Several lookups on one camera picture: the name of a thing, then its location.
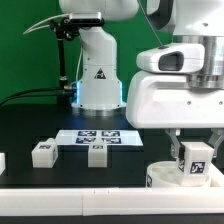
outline black cable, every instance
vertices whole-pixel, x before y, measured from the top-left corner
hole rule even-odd
[[[60,76],[66,79],[64,42],[63,39],[57,39],[57,41],[58,41]]]
[[[21,96],[21,95],[28,94],[28,93],[50,92],[50,91],[56,91],[56,90],[64,90],[64,88],[63,87],[51,87],[51,88],[30,89],[30,90],[25,90],[22,92],[15,93],[7,98],[14,97],[14,96]]]
[[[146,21],[148,22],[148,25],[149,25],[149,27],[151,28],[151,30],[152,30],[152,32],[153,32],[153,34],[154,34],[156,40],[158,41],[158,43],[159,43],[159,45],[160,45],[160,47],[161,47],[161,48],[164,48],[164,47],[165,47],[164,44],[163,44],[162,41],[160,40],[160,38],[159,38],[159,36],[157,35],[155,29],[153,28],[151,22],[149,21],[149,18],[148,18],[148,16],[147,16],[147,13],[146,13],[146,11],[144,10],[144,8],[143,8],[143,6],[142,6],[141,0],[137,0],[137,1],[138,1],[139,6],[140,6],[140,9],[141,9],[142,12],[143,12],[143,15],[144,15],[145,18],[146,18]]]
[[[60,93],[60,94],[36,94],[36,95],[19,95],[19,96],[11,96],[7,97],[6,99],[0,101],[0,107],[3,106],[5,103],[7,103],[10,100],[18,99],[18,98],[25,98],[25,97],[58,97],[58,96],[63,96],[63,97],[73,97],[74,93]]]

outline cube with marker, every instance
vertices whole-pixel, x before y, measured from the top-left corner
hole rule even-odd
[[[57,143],[52,138],[46,142],[39,142],[32,151],[34,168],[52,168],[57,158]]]
[[[107,167],[107,142],[101,138],[89,144],[88,167]]]

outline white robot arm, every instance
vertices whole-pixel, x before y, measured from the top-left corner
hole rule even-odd
[[[178,176],[181,186],[205,183],[224,139],[223,10],[223,0],[147,2],[148,19],[172,33],[173,43],[138,55],[137,65],[144,71],[132,79],[126,116],[136,128],[167,129],[177,158],[173,177]],[[214,128],[209,140],[213,148],[180,143],[176,131],[181,128]]]
[[[101,13],[107,21],[133,17],[137,0],[59,0],[64,13]],[[83,76],[77,83],[73,108],[91,115],[110,115],[126,104],[117,79],[117,43],[101,27],[79,30],[83,46]]]

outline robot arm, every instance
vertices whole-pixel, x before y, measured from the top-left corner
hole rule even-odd
[[[137,65],[144,71],[132,79],[126,116],[136,128],[166,128],[177,158],[174,179],[178,176],[181,186],[202,186],[224,139],[224,1],[147,3],[148,19],[172,33],[174,43],[138,55]],[[179,142],[177,128],[213,128],[212,147]]]
[[[59,0],[64,13],[100,12],[108,21],[132,18],[138,11],[137,0]]]

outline white cube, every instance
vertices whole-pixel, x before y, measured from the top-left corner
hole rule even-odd
[[[58,158],[58,148],[54,139],[39,142],[32,151],[34,168],[52,168]]]
[[[214,149],[204,142],[182,142],[185,146],[184,160],[177,160],[180,185],[202,186],[208,179]]]
[[[89,144],[88,167],[107,167],[107,143],[101,138]]]

